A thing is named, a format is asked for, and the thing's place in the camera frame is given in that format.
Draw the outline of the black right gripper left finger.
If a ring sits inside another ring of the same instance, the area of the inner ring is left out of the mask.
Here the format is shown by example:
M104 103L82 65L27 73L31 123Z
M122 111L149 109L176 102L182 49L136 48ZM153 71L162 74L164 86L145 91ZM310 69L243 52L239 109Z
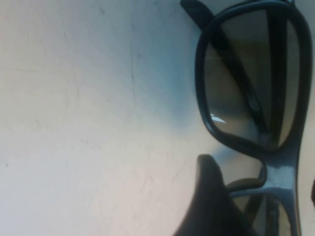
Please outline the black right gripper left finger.
M237 208L215 159L197 158L194 195L176 236L252 236L253 228Z

